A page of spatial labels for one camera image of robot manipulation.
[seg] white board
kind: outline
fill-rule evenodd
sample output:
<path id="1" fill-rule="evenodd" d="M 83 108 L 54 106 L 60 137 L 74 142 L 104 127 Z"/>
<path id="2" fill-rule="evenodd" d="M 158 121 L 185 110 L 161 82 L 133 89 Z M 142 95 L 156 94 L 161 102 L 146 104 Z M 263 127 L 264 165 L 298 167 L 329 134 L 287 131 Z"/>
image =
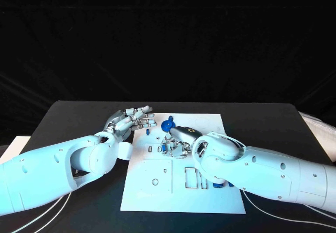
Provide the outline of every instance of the white board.
<path id="1" fill-rule="evenodd" d="M 158 151 L 166 136 L 161 126 L 169 116 L 178 126 L 192 127 L 202 133 L 225 133 L 220 114 L 156 114 L 158 127 L 150 128 L 150 135 L 146 129 L 135 132 L 120 210 L 246 214 L 238 188 L 228 183 L 224 188 L 214 188 L 195 169 L 191 154 L 185 159 L 175 159 Z"/>

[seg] blue component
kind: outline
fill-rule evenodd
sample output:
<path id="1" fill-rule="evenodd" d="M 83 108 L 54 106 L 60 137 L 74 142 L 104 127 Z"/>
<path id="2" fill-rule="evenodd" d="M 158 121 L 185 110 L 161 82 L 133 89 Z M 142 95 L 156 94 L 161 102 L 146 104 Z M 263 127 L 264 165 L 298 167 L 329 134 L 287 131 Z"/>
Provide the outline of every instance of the blue component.
<path id="1" fill-rule="evenodd" d="M 223 183 L 212 183 L 212 187 L 214 187 L 214 188 L 223 188 L 223 187 L 224 187 L 224 184 L 223 184 Z"/>
<path id="2" fill-rule="evenodd" d="M 162 123 L 162 129 L 165 132 L 169 132 L 176 125 L 174 123 L 174 116 L 169 116 L 168 120 Z"/>

